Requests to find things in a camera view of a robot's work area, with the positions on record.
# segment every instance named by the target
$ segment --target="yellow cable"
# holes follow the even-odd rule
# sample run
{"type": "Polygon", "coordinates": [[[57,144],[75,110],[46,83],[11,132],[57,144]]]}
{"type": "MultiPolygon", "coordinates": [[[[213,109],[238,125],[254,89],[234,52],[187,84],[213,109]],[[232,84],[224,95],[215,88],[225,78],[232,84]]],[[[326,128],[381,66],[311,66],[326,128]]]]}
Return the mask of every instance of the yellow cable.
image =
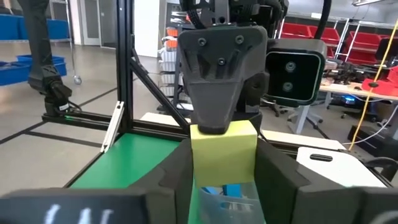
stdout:
{"type": "MultiPolygon", "coordinates": [[[[395,35],[395,33],[396,33],[397,26],[398,26],[398,19],[397,19],[397,21],[396,21],[396,25],[394,26],[394,29],[392,30],[392,34],[391,34],[391,37],[390,37],[390,41],[388,42],[388,46],[387,46],[386,52],[384,53],[383,60],[381,61],[379,70],[377,71],[376,77],[374,77],[374,80],[373,80],[374,82],[376,82],[377,79],[379,78],[381,69],[382,69],[382,67],[383,67],[383,65],[384,65],[384,61],[386,60],[388,51],[390,50],[392,40],[394,39],[394,35],[395,35]]],[[[362,116],[361,116],[361,119],[359,120],[358,126],[356,127],[356,130],[355,130],[355,133],[354,133],[354,136],[353,136],[353,140],[351,141],[351,144],[349,145],[349,149],[348,149],[349,151],[352,150],[352,148],[354,147],[355,140],[356,140],[356,136],[357,136],[358,131],[359,131],[361,125],[362,125],[362,121],[363,121],[363,119],[364,119],[364,117],[365,117],[366,108],[368,107],[368,103],[369,103],[369,99],[370,99],[370,97],[371,97],[372,91],[373,91],[373,88],[371,88],[371,89],[369,90],[368,96],[366,97],[366,101],[365,101],[365,105],[364,105],[364,108],[363,108],[362,116]]]]}

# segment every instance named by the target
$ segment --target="green mat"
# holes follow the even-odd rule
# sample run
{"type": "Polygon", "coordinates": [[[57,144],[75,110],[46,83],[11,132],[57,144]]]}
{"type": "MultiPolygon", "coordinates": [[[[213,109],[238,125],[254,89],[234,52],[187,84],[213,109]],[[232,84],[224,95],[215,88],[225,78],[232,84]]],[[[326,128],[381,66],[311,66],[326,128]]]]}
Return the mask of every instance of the green mat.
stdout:
{"type": "MultiPolygon", "coordinates": [[[[123,134],[72,186],[73,189],[123,189],[166,158],[179,142],[123,134]]],[[[198,195],[193,189],[189,224],[201,223],[198,195]]]]}

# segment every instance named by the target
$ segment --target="white cable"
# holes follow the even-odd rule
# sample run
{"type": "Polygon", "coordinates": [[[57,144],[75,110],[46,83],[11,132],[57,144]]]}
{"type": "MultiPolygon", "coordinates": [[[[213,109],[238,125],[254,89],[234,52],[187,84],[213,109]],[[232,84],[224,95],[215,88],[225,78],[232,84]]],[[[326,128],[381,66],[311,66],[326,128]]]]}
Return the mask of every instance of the white cable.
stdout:
{"type": "MultiPolygon", "coordinates": [[[[361,98],[359,98],[359,97],[357,97],[357,96],[355,96],[355,95],[350,94],[350,96],[356,98],[356,99],[359,100],[359,101],[365,102],[365,100],[362,100],[361,98]]],[[[383,99],[380,99],[380,100],[369,100],[370,103],[372,103],[372,102],[379,102],[379,101],[383,101],[383,99]]]]}
{"type": "Polygon", "coordinates": [[[361,143],[361,142],[365,142],[366,140],[368,140],[368,139],[370,139],[370,138],[373,138],[374,136],[378,135],[384,128],[386,128],[386,126],[388,125],[388,123],[390,123],[390,121],[391,121],[392,117],[394,116],[394,114],[396,113],[397,109],[398,109],[398,105],[395,107],[395,109],[393,110],[393,112],[392,112],[390,118],[389,118],[389,119],[387,120],[387,122],[380,128],[380,130],[378,130],[376,133],[372,134],[371,136],[368,136],[367,138],[364,138],[364,139],[362,139],[362,140],[360,140],[360,141],[354,142],[354,144],[361,143]]]}

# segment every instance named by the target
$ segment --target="glass door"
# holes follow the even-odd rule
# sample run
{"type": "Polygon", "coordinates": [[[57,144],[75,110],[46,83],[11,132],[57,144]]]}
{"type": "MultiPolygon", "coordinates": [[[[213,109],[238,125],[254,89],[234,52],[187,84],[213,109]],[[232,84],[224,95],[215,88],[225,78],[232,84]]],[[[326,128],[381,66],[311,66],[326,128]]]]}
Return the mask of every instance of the glass door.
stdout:
{"type": "Polygon", "coordinates": [[[110,0],[99,1],[101,46],[116,48],[116,4],[110,0]]]}
{"type": "Polygon", "coordinates": [[[100,17],[98,0],[81,0],[81,28],[83,45],[100,45],[100,17]]]}

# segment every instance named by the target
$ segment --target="tabletop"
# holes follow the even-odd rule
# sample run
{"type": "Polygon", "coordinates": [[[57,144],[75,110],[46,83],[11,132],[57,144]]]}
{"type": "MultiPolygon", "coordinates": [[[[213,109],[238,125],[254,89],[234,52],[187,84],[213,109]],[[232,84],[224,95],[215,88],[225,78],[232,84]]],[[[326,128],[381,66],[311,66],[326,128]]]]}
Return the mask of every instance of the tabletop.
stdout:
{"type": "MultiPolygon", "coordinates": [[[[360,83],[351,83],[350,85],[341,85],[341,84],[321,85],[319,90],[330,93],[351,94],[355,96],[368,96],[369,91],[355,89],[355,87],[361,87],[361,85],[362,84],[360,83]]],[[[371,93],[371,98],[398,101],[398,96],[379,95],[376,93],[371,93]]]]}

